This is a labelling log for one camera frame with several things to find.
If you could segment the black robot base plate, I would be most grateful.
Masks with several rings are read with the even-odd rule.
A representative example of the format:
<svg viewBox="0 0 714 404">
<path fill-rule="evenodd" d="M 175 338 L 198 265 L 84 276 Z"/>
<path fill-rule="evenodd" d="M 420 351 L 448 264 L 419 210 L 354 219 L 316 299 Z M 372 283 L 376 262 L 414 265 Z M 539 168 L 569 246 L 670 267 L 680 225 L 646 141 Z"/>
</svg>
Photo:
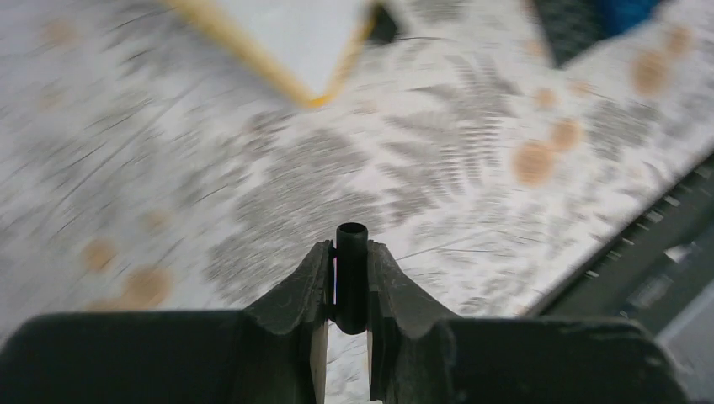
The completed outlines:
<svg viewBox="0 0 714 404">
<path fill-rule="evenodd" d="M 713 158 L 607 242 L 528 316 L 616 316 L 666 337 L 713 331 Z"/>
</svg>

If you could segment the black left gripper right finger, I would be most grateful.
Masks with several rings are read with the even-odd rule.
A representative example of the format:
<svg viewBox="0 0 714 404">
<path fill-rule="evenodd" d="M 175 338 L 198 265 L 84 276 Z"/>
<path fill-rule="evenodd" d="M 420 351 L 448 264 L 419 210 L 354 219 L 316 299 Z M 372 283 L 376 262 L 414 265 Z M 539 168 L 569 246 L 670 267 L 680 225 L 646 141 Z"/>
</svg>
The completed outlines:
<svg viewBox="0 0 714 404">
<path fill-rule="evenodd" d="M 674 366 L 633 322 L 464 317 L 369 242 L 370 398 L 385 403 L 686 403 Z"/>
</svg>

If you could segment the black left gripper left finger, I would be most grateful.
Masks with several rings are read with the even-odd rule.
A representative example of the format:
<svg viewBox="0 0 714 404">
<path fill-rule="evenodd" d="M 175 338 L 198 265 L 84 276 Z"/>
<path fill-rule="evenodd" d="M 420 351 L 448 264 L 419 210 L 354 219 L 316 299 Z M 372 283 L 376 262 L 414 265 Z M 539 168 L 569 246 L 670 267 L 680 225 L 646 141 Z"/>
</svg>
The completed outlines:
<svg viewBox="0 0 714 404">
<path fill-rule="evenodd" d="M 1 352 L 4 403 L 321 403 L 330 242 L 242 310 L 63 312 Z"/>
</svg>

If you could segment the black marker cap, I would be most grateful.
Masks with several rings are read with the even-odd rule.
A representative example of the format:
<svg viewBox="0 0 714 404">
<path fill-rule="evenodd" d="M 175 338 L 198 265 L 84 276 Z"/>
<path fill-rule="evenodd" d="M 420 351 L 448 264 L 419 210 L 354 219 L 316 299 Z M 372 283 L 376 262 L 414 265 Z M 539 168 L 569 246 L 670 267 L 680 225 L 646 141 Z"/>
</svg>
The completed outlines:
<svg viewBox="0 0 714 404">
<path fill-rule="evenodd" d="M 334 241 L 334 322 L 342 332 L 357 335 L 367 323 L 368 230 L 360 223 L 343 223 Z"/>
</svg>

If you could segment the yellow framed whiteboard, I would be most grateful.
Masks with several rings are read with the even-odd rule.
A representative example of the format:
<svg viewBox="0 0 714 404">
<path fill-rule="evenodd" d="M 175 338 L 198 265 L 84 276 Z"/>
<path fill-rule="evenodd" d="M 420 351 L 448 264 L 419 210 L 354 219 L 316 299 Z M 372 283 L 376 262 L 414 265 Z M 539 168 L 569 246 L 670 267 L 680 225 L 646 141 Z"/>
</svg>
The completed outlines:
<svg viewBox="0 0 714 404">
<path fill-rule="evenodd" d="M 318 108 L 339 92 L 376 24 L 375 1 L 170 1 L 190 25 L 292 101 Z"/>
</svg>

